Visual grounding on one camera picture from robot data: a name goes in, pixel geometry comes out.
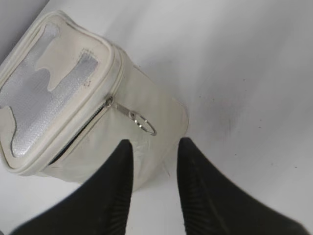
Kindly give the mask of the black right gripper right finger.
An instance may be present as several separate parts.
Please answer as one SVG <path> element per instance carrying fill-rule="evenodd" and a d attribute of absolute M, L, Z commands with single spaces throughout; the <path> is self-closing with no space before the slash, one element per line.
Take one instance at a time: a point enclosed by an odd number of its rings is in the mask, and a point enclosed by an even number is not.
<path fill-rule="evenodd" d="M 298 222 L 237 187 L 190 138 L 178 147 L 177 181 L 188 235 L 307 235 Z"/>

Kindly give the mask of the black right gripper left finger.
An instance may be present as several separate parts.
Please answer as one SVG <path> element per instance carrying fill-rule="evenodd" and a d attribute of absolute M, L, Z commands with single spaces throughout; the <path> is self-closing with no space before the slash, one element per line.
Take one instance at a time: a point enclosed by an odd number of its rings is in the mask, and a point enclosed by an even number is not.
<path fill-rule="evenodd" d="M 133 191 L 133 148 L 122 140 L 76 191 L 13 235 L 124 235 Z"/>

